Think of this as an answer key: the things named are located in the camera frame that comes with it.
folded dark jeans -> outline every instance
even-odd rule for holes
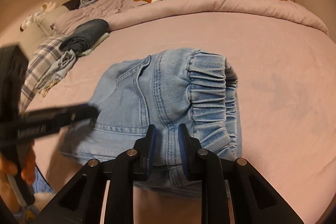
[[[87,51],[106,32],[109,24],[103,19],[94,19],[79,25],[72,35],[64,38],[59,45],[61,52],[73,50],[78,56]]]

folded clothes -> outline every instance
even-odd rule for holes
[[[76,10],[78,8],[80,8],[81,3],[85,3],[88,2],[90,0],[69,0],[65,3],[63,3],[62,5],[67,7],[69,9],[69,11],[71,10]]]
[[[45,75],[51,65],[61,58],[62,52],[59,50],[61,40],[67,37],[64,34],[57,34],[49,37],[38,46],[29,60],[26,72],[26,80],[21,89],[20,113],[24,112],[36,94],[36,84]]]
[[[96,3],[98,0],[81,0],[79,4],[79,8],[87,7],[91,4]]]
[[[75,61],[76,55],[73,50],[65,52],[59,60],[51,65],[45,75],[38,81],[35,87],[36,90],[45,97],[48,91],[67,75]]]
[[[65,38],[59,50],[66,52],[73,50],[76,56],[90,49],[93,44],[106,32],[109,32],[109,24],[103,19],[90,20],[79,25],[72,35]]]
[[[166,50],[142,60],[112,65],[101,77],[89,104],[97,120],[73,125],[60,152],[82,164],[111,160],[132,148],[156,126],[153,171],[135,185],[185,198],[201,197],[201,183],[182,169],[178,126],[185,123],[202,147],[234,160],[237,147],[237,76],[225,57],[200,49]]]
[[[108,38],[110,36],[110,34],[108,32],[104,33],[98,40],[95,44],[93,44],[93,46],[88,49],[87,51],[84,51],[80,54],[80,56],[86,56],[86,55],[89,55],[90,53],[92,53],[92,51],[97,48],[100,43],[102,43],[106,38]]]

green cloth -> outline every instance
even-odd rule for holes
[[[110,36],[110,34],[108,32],[104,33],[100,38],[98,38],[98,40],[95,42],[95,44],[92,45],[92,47],[90,49],[88,49],[85,52],[82,52],[80,54],[80,56],[87,56],[89,55],[95,48],[98,47],[98,45],[100,43],[102,43],[106,38],[108,38]]]

denim fabric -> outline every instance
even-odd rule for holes
[[[50,185],[46,182],[40,170],[35,168],[35,181],[33,183],[34,193],[55,193]]]
[[[79,25],[70,36],[64,38],[59,50],[61,52],[73,50],[78,56],[90,49],[106,32],[109,32],[109,24],[105,20],[90,20]]]
[[[61,81],[76,62],[73,50],[65,52],[60,59],[55,61],[47,72],[37,82],[35,89],[43,96],[48,93],[56,83]]]
[[[194,48],[166,50],[142,60],[112,65],[89,104],[96,121],[82,121],[66,134],[60,152],[78,162],[114,159],[156,126],[154,168],[135,185],[198,198],[200,183],[184,178],[178,126],[185,123],[202,147],[234,160],[237,150],[237,76],[222,55]]]

metal screw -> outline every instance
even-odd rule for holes
[[[197,153],[199,153],[201,156],[205,156],[208,154],[208,150],[201,148],[197,151]]]
[[[137,153],[138,151],[136,151],[135,149],[127,150],[127,155],[129,155],[130,157],[135,156]]]
[[[97,160],[97,159],[89,160],[89,166],[91,166],[91,167],[96,166],[98,163],[99,163],[99,160]]]
[[[238,163],[239,165],[244,166],[244,165],[247,164],[247,161],[246,161],[246,159],[239,158],[239,159],[237,160],[237,163]]]

